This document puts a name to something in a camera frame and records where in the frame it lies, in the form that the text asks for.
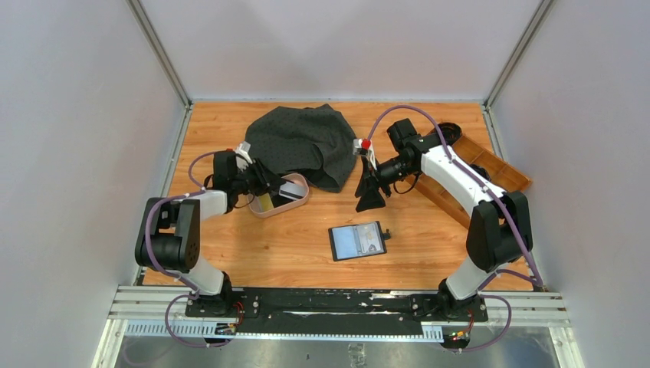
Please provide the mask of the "white black credit card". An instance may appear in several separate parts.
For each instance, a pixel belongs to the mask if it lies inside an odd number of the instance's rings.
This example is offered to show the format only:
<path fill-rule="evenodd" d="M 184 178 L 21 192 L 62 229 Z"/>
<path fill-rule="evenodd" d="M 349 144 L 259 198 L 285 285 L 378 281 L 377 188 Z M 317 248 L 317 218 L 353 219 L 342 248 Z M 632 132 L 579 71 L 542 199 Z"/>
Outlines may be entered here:
<path fill-rule="evenodd" d="M 370 222 L 356 227 L 359 255 L 378 255 L 385 252 L 382 232 L 377 222 Z"/>

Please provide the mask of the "dark grey dotted cloth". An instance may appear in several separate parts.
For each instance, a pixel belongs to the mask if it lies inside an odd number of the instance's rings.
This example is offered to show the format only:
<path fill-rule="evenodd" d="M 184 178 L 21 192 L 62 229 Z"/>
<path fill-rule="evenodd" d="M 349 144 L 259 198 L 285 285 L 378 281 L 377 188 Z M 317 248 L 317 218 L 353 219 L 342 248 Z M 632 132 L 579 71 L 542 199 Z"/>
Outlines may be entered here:
<path fill-rule="evenodd" d="M 326 192 L 343 190 L 356 165 L 352 127 L 330 105 L 276 107 L 246 130 L 249 154 L 278 175 L 299 173 Z"/>

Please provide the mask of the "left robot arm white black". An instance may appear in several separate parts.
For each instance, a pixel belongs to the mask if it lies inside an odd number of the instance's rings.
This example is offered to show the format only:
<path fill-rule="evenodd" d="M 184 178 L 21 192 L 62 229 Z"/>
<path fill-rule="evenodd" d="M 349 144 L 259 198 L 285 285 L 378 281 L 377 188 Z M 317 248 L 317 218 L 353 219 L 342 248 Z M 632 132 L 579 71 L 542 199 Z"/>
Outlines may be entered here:
<path fill-rule="evenodd" d="M 134 247 L 136 263 L 181 281 L 189 300 L 217 317 L 236 305 L 229 276 L 201 255 L 201 224 L 236 208 L 242 195 L 277 194 L 286 179 L 244 151 L 209 152 L 212 175 L 198 191 L 147 200 Z"/>

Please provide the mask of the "black round part right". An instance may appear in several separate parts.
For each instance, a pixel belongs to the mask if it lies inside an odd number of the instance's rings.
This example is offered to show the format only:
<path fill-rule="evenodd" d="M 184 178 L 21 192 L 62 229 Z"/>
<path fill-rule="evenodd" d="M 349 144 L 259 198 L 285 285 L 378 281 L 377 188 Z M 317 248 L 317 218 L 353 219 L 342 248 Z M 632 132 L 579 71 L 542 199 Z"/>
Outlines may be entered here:
<path fill-rule="evenodd" d="M 483 168 L 482 166 L 476 165 L 476 164 L 471 164 L 470 167 L 485 181 L 490 182 L 491 181 L 491 176 L 489 172 Z"/>

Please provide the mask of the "black round part top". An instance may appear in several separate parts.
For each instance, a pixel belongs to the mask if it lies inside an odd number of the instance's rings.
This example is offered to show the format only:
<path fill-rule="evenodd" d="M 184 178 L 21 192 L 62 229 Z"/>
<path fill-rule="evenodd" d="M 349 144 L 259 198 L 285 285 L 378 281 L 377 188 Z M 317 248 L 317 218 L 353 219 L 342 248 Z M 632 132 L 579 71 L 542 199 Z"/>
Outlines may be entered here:
<path fill-rule="evenodd" d="M 452 146 L 462 137 L 462 129 L 456 123 L 444 122 L 440 123 L 438 127 L 440 128 L 443 137 L 445 138 L 445 142 L 449 146 Z"/>

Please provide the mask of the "black round part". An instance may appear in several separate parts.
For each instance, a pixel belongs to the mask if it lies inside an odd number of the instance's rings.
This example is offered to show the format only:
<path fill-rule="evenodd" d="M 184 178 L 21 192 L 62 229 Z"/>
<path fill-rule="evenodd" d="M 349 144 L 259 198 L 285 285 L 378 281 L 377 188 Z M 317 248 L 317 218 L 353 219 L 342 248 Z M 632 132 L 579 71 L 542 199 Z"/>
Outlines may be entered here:
<path fill-rule="evenodd" d="M 456 123 L 444 122 L 440 123 L 438 127 L 440 128 L 443 137 L 445 138 L 445 142 L 449 146 L 452 146 L 462 137 L 462 129 Z"/>
<path fill-rule="evenodd" d="M 490 182 L 491 181 L 491 176 L 489 172 L 483 168 L 482 166 L 476 165 L 476 164 L 471 164 L 470 167 L 485 181 Z"/>

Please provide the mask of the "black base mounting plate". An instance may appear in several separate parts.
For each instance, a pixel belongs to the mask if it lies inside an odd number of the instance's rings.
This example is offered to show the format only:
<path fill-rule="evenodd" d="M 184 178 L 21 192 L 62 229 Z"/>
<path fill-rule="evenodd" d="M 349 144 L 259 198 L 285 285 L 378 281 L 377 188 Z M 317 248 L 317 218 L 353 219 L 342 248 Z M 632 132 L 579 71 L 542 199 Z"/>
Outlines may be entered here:
<path fill-rule="evenodd" d="M 243 333 L 309 335 L 389 335 L 422 333 L 424 322 L 466 327 L 485 322 L 485 302 L 448 302 L 436 291 L 243 287 L 233 290 L 236 305 L 218 314 L 208 301 L 190 302 L 188 317 L 241 320 Z"/>

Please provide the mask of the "pink oval tray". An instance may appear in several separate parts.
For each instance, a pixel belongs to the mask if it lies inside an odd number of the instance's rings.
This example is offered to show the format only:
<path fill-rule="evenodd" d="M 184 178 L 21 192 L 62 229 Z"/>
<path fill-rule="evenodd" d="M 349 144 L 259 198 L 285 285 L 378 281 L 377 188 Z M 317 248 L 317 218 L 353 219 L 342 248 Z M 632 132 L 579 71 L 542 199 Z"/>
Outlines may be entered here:
<path fill-rule="evenodd" d="M 310 188 L 307 180 L 298 173 L 290 173 L 283 176 L 287 183 L 282 185 L 278 195 L 270 195 L 274 203 L 274 209 L 269 212 L 261 212 L 258 198 L 249 195 L 248 209 L 254 216 L 265 219 L 282 212 L 295 209 L 307 203 L 310 195 Z"/>

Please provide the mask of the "orange compartment tray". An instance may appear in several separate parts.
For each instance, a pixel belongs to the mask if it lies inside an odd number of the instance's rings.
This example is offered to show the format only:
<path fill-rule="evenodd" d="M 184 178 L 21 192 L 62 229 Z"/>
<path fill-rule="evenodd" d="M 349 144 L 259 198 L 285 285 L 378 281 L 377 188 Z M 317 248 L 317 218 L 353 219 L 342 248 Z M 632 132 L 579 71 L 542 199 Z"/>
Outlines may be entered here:
<path fill-rule="evenodd" d="M 476 164 L 485 168 L 491 176 L 491 182 L 508 192 L 524 192 L 533 183 L 532 179 L 495 156 L 489 149 L 480 146 L 473 139 L 467 138 L 463 133 L 462 137 L 451 147 L 467 164 Z M 441 184 L 427 176 L 420 176 L 418 180 L 415 180 L 414 176 L 409 176 L 405 181 L 413 185 L 415 190 L 423 194 L 460 225 L 469 228 L 470 215 Z"/>

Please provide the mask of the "black leather card holder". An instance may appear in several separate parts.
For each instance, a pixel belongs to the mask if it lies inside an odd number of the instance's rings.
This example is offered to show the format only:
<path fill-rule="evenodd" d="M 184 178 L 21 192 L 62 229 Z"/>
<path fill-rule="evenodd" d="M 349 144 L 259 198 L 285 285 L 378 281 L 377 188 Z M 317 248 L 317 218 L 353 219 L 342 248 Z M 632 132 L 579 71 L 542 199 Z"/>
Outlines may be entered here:
<path fill-rule="evenodd" d="M 389 229 L 382 229 L 379 221 L 328 229 L 330 248 L 334 261 L 383 255 L 386 241 L 392 238 Z"/>

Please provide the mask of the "aluminium frame rail front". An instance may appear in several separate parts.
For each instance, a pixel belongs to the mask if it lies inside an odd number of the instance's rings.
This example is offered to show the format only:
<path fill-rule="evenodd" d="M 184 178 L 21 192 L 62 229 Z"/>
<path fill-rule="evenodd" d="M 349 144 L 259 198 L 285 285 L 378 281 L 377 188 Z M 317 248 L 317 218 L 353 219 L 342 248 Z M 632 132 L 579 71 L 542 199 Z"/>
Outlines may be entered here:
<path fill-rule="evenodd" d="M 206 340 L 332 340 L 443 343 L 469 340 L 481 328 L 562 328 L 570 319 L 560 294 L 488 291 L 448 319 L 434 291 L 244 287 L 230 307 L 189 300 L 184 287 L 121 286 L 109 317 L 129 337 Z"/>

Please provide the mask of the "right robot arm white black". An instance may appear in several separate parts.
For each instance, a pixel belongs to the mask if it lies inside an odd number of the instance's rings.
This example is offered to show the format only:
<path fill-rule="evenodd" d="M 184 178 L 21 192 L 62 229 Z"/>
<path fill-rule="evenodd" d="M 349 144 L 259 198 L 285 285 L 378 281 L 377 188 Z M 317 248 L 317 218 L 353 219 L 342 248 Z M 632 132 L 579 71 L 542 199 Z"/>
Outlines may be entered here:
<path fill-rule="evenodd" d="M 467 256 L 440 283 L 436 301 L 444 318 L 457 320 L 498 270 L 519 258 L 530 259 L 533 242 L 527 197 L 480 176 L 447 144 L 440 128 L 423 136 L 404 119 L 387 133 L 397 155 L 384 163 L 375 158 L 371 139 L 353 141 L 353 153 L 363 163 L 356 210 L 382 208 L 391 195 L 390 186 L 415 174 L 434 179 L 461 205 L 469 216 Z"/>

